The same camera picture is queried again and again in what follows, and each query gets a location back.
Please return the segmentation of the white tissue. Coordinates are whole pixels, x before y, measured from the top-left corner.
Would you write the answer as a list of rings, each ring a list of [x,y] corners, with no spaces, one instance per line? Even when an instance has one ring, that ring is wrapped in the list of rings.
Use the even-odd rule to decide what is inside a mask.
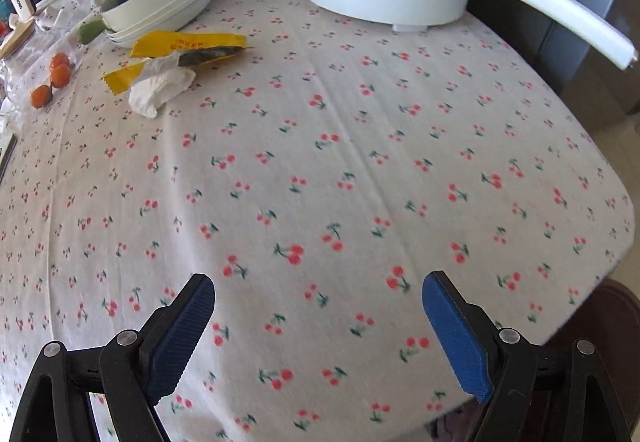
[[[137,115],[154,119],[158,110],[187,90],[196,78],[190,68],[174,68],[135,83],[129,91],[130,109]]]

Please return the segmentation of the yellow snack wrapper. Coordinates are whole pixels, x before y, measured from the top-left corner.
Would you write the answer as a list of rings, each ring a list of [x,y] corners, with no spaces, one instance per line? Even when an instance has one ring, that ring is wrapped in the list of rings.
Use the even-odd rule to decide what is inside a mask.
[[[242,34],[154,30],[134,42],[126,67],[105,73],[103,80],[114,95],[119,95],[161,73],[226,60],[248,48],[250,44]]]

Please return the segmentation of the dark brown trash bin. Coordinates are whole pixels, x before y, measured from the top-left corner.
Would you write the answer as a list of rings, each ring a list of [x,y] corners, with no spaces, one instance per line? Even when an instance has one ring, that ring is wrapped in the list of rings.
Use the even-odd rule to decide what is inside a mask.
[[[566,349],[585,339],[598,350],[610,375],[630,431],[639,421],[639,298],[625,285],[605,279],[547,341]]]

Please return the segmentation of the cherry print tablecloth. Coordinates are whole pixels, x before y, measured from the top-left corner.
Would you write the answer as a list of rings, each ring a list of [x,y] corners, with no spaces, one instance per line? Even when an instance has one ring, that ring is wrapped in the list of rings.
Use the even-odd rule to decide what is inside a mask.
[[[397,34],[307,0],[213,0],[245,35],[148,119],[75,44],[70,84],[14,95],[1,183],[1,432],[41,348],[106,344],[194,273],[216,310],[158,412],[175,441],[386,441],[466,401],[423,313],[442,269],[548,340],[634,242],[634,206],[582,124],[480,20]]]

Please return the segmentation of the orange tangerine left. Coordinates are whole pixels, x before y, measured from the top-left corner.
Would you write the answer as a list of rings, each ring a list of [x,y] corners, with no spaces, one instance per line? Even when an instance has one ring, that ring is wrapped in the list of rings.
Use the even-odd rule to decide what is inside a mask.
[[[37,86],[29,95],[29,104],[35,109],[46,107],[50,104],[51,100],[52,88],[48,84]]]

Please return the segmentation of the orange tangerine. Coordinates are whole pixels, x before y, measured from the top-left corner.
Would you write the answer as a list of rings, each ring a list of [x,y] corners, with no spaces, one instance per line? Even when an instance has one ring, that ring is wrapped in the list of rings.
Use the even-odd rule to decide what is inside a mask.
[[[70,79],[72,79],[72,68],[67,64],[58,64],[50,72],[51,86],[55,90],[61,90],[61,88],[66,87],[70,83]]]
[[[46,107],[50,104],[51,100],[52,88],[48,84],[37,86],[29,95],[29,104],[35,109]]]
[[[54,69],[65,66],[70,68],[70,58],[65,53],[56,53],[49,62],[49,70],[53,71]]]

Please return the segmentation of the orange tangerine middle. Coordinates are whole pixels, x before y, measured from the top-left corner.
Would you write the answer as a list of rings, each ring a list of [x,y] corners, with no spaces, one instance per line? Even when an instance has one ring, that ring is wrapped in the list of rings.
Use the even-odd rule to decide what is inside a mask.
[[[70,79],[72,79],[72,68],[67,64],[58,64],[50,72],[51,86],[55,90],[61,90],[61,88],[66,87],[70,83]]]

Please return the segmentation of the orange tangerine top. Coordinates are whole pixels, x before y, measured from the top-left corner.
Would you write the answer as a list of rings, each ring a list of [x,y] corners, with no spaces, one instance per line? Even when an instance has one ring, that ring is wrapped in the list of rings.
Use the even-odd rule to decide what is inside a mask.
[[[54,69],[65,66],[70,68],[70,58],[65,53],[56,53],[49,62],[49,70],[53,71]]]

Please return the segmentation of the glass jar wooden lid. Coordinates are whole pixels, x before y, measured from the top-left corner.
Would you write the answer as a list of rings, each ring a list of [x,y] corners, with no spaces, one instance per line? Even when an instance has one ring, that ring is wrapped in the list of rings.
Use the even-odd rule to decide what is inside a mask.
[[[1,50],[1,82],[4,88],[1,116],[6,117],[14,128],[21,128],[41,109],[32,108],[29,95],[39,85],[50,82],[49,62],[56,53],[65,53],[70,58],[72,76],[81,64],[73,35],[64,27],[44,26],[32,20],[20,24],[22,34],[11,40]],[[52,88],[52,96],[57,90]]]

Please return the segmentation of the green vegetable piece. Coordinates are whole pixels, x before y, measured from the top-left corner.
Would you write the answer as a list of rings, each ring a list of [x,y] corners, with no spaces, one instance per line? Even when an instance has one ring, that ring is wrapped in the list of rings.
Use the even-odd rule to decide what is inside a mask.
[[[93,19],[82,24],[78,30],[78,41],[81,45],[89,45],[106,29],[104,20]]]

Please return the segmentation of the white stacked plates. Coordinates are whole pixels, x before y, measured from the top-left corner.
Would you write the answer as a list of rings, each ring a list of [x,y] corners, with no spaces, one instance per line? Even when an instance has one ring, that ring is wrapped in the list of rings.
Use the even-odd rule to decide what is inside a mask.
[[[105,33],[118,46],[131,47],[138,38],[155,30],[177,31],[190,24],[212,0],[175,0],[146,17],[145,20],[119,32]]]

